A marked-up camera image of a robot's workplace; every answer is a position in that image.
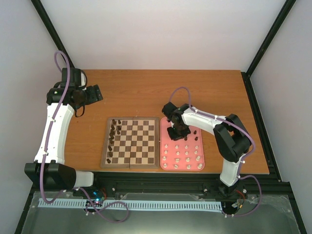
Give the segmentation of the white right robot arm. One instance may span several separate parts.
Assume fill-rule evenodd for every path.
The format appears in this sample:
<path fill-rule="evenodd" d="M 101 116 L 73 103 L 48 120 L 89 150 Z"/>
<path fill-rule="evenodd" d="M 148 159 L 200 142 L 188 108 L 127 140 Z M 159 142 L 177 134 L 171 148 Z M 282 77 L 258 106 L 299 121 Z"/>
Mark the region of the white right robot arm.
<path fill-rule="evenodd" d="M 223 157 L 218 190 L 222 197 L 234 194 L 240 179 L 241 164 L 255 149 L 255 142 L 237 115 L 227 117 L 203 112 L 189 104 L 176 107 L 165 104 L 162 113 L 171 124 L 167 128 L 173 141 L 185 139 L 191 134 L 190 127 L 197 127 L 215 137 L 219 153 Z"/>

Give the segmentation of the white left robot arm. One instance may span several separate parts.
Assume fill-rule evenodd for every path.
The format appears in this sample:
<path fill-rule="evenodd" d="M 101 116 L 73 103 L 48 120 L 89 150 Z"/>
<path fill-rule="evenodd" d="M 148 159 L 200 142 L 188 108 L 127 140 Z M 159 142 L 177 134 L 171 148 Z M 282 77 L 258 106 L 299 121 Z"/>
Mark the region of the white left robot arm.
<path fill-rule="evenodd" d="M 101 192 L 101 183 L 92 172 L 77 171 L 65 165 L 65 142 L 72 117 L 79 108 L 103 99 L 98 85 L 88 86 L 85 72 L 63 68 L 61 81 L 47 93 L 47 121 L 34 162 L 26 163 L 25 174 L 35 188 L 69 190 L 84 187 L 90 196 Z"/>

